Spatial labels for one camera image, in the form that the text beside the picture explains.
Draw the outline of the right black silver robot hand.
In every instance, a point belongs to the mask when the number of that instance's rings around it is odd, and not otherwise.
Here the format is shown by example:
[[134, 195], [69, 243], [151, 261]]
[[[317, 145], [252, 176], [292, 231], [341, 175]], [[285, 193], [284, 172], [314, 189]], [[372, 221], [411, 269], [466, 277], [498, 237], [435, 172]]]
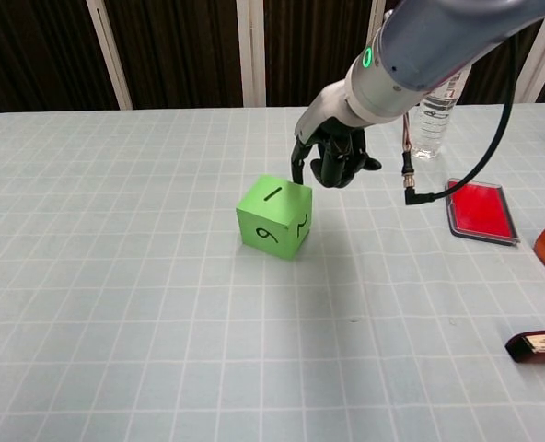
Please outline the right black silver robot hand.
[[344, 80], [324, 87], [296, 123], [291, 155], [293, 182], [304, 182], [305, 162], [313, 147], [318, 149], [319, 157], [310, 162], [310, 167], [325, 188], [343, 188], [359, 171], [381, 169], [381, 163], [366, 151], [368, 126], [350, 108]]

